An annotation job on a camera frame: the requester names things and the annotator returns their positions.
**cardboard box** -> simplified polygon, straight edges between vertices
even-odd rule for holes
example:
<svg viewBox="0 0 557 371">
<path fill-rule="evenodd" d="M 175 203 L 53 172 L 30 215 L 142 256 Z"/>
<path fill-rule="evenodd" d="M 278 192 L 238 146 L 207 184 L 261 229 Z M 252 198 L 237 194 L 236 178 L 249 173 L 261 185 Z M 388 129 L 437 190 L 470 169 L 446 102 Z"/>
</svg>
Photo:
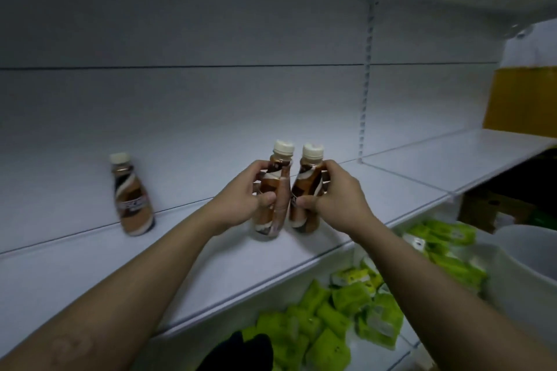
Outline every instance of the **cardboard box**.
<svg viewBox="0 0 557 371">
<path fill-rule="evenodd" d="M 464 194 L 458 220 L 492 234 L 503 226 L 525 224 L 535 209 L 533 204 L 479 187 Z"/>
</svg>

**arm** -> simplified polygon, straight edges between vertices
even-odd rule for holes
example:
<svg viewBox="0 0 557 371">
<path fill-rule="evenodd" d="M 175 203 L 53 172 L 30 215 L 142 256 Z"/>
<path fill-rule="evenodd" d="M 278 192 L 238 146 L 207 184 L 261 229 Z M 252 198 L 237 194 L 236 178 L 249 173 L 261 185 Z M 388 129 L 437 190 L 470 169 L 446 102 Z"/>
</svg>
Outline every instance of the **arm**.
<svg viewBox="0 0 557 371">
<path fill-rule="evenodd" d="M 555 370 L 555 358 L 397 237 L 371 212 L 359 182 L 337 163 L 323 197 L 297 204 L 319 213 L 375 262 L 428 352 L 443 370 Z"/>
<path fill-rule="evenodd" d="M 0 361 L 0 369 L 129 367 L 209 239 L 273 203 L 274 192 L 252 194 L 267 166 L 251 164 L 205 206 L 31 334 Z"/>
</svg>

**left hand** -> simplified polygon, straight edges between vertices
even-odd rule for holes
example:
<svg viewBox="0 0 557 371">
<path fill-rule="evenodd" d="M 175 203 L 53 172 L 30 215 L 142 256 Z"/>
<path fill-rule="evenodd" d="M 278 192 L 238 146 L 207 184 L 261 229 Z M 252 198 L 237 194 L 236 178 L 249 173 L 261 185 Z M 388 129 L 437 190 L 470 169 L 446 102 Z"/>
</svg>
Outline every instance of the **left hand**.
<svg viewBox="0 0 557 371">
<path fill-rule="evenodd" d="M 266 170 L 269 163 L 254 161 L 199 210 L 207 220 L 215 223 L 216 234 L 244 223 L 259 207 L 268 207 L 275 202 L 274 192 L 254 195 L 254 182 L 260 180 L 260 172 Z"/>
</svg>

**bottle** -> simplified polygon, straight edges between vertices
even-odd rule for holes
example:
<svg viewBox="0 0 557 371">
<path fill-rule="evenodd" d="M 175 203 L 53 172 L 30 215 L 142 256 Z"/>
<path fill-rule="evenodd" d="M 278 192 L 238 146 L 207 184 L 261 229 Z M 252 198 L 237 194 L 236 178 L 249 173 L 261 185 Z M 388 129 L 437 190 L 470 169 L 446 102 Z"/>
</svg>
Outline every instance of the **bottle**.
<svg viewBox="0 0 557 371">
<path fill-rule="evenodd" d="M 319 216 L 309 210 L 296 207 L 296 199 L 302 195 L 323 195 L 323 176 L 325 170 L 323 163 L 323 146 L 304 144 L 300 171 L 292 187 L 290 202 L 290 225 L 300 233 L 309 234 L 319 227 Z"/>
<path fill-rule="evenodd" d="M 275 202 L 269 207 L 261 207 L 254 215 L 255 231 L 268 237 L 276 237 L 284 226 L 290 203 L 290 167 L 294 145 L 277 140 L 270 158 L 271 164 L 261 179 L 259 193 L 274 191 Z"/>
<path fill-rule="evenodd" d="M 110 155 L 114 175 L 114 202 L 124 232 L 139 236 L 155 226 L 153 208 L 147 191 L 135 175 L 127 153 Z"/>
</svg>

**forearm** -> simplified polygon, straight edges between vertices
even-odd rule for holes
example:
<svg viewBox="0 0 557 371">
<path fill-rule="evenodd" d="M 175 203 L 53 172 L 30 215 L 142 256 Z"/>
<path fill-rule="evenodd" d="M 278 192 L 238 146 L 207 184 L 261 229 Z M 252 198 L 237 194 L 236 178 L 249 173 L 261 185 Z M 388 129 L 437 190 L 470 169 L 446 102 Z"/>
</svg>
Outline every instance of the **forearm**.
<svg viewBox="0 0 557 371">
<path fill-rule="evenodd" d="M 372 218 L 358 232 L 421 341 L 443 370 L 555 369 L 552 355 Z"/>
<path fill-rule="evenodd" d="M 198 212 L 41 326 L 0 365 L 6 369 L 128 366 L 213 234 Z"/>
</svg>

